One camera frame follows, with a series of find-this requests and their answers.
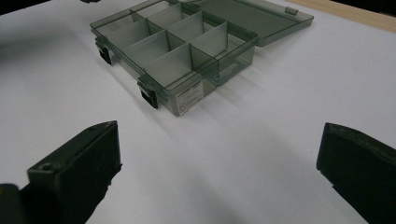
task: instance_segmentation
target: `plastic divider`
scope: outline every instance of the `plastic divider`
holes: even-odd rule
[[[186,42],[191,42],[196,37],[203,35],[204,20],[202,11],[171,25],[168,27],[168,31]]]
[[[164,29],[183,19],[180,3],[174,4],[148,17],[149,21],[156,23]]]
[[[115,32],[105,35],[118,49],[125,49],[148,36],[149,28],[146,20],[130,23]]]
[[[146,67],[146,72],[163,87],[191,72],[190,47],[184,44]]]
[[[192,40],[191,44],[212,57],[216,57],[227,49],[227,22],[209,30]]]
[[[141,68],[169,52],[165,31],[151,35],[125,49],[123,53]]]

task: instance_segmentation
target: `plastic organizer box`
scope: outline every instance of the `plastic organizer box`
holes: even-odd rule
[[[179,116],[249,66],[255,46],[309,26],[313,19],[265,1],[150,0],[91,27],[101,56],[135,77],[153,107],[159,102]]]

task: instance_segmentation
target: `black latch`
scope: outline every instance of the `black latch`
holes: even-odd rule
[[[142,93],[142,97],[154,108],[158,108],[157,95],[155,91],[150,90],[145,84],[138,81],[137,85],[139,86],[140,92]]]
[[[96,42],[96,47],[99,49],[100,56],[108,63],[111,64],[110,54],[108,49],[103,47],[101,43]]]

